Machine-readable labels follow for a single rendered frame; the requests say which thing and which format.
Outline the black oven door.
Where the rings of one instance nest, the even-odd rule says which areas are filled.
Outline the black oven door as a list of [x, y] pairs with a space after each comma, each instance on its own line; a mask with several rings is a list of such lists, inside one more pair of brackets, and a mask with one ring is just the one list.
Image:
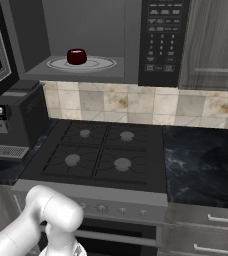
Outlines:
[[[148, 225], [114, 222], [85, 218], [79, 231], [98, 232], [107, 235], [121, 235], [132, 238], [156, 239], [156, 228]], [[153, 246], [107, 241], [76, 235], [88, 256], [157, 256], [158, 249]]]

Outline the grey wooden cupboard door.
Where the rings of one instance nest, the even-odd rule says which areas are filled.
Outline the grey wooden cupboard door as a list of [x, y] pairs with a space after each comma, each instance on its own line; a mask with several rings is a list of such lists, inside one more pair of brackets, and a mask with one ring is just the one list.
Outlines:
[[228, 91], [228, 0], [191, 1], [179, 88]]

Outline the grey drawer front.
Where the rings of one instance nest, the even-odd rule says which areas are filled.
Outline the grey drawer front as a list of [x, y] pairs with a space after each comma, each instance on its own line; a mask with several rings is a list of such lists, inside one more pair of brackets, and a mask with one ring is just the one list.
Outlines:
[[170, 203], [165, 222], [175, 225], [228, 229], [228, 223], [209, 221], [207, 214], [228, 218], [228, 208]]
[[228, 256], [226, 254], [202, 252], [201, 247], [228, 249], [228, 231], [189, 226], [167, 226], [163, 230], [162, 246], [158, 256]]

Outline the silver oven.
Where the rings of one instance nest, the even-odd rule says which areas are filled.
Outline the silver oven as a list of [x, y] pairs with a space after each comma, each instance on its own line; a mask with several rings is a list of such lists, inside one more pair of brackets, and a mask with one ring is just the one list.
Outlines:
[[[160, 184], [155, 192], [145, 187], [125, 184], [119, 181], [99, 182], [79, 179], [58, 179], [51, 181], [22, 178], [12, 188], [13, 193], [23, 202], [28, 191], [43, 185], [74, 200], [78, 204], [85, 203], [84, 219], [108, 220], [131, 224], [151, 225], [162, 228], [168, 208], [166, 185]], [[98, 212], [97, 206], [104, 205], [106, 213]], [[126, 208], [126, 214], [118, 209]], [[146, 216], [140, 216], [139, 210], [146, 210]]]

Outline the black gas hob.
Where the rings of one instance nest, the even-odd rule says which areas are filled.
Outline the black gas hob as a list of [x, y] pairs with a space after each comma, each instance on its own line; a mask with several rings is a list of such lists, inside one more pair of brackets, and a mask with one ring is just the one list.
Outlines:
[[167, 191], [160, 126], [60, 120], [24, 180], [155, 193]]

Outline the black coffee machine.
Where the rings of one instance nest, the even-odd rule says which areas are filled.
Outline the black coffee machine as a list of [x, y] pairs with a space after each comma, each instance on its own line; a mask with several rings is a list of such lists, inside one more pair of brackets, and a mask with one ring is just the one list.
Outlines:
[[43, 84], [22, 81], [0, 96], [0, 160], [21, 161], [50, 124]]

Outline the black microwave oven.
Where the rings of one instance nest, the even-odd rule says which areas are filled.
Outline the black microwave oven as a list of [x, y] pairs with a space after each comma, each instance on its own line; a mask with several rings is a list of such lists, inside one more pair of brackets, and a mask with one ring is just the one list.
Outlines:
[[[32, 80], [176, 87], [191, 0], [0, 0], [18, 74]], [[47, 66], [80, 48], [115, 67]]]

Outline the white glass turntable plate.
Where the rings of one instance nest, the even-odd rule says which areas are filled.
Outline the white glass turntable plate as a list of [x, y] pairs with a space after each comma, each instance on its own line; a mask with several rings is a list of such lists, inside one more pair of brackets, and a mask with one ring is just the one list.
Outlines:
[[88, 56], [87, 61], [80, 65], [69, 64], [66, 57], [58, 57], [47, 62], [47, 66], [59, 71], [86, 73], [97, 72], [115, 67], [117, 62], [111, 58]]

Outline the dark red round cup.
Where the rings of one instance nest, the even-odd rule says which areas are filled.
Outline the dark red round cup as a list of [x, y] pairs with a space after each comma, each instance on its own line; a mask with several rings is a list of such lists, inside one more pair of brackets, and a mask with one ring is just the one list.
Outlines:
[[74, 48], [67, 51], [67, 62], [71, 65], [82, 65], [87, 61], [84, 49]]

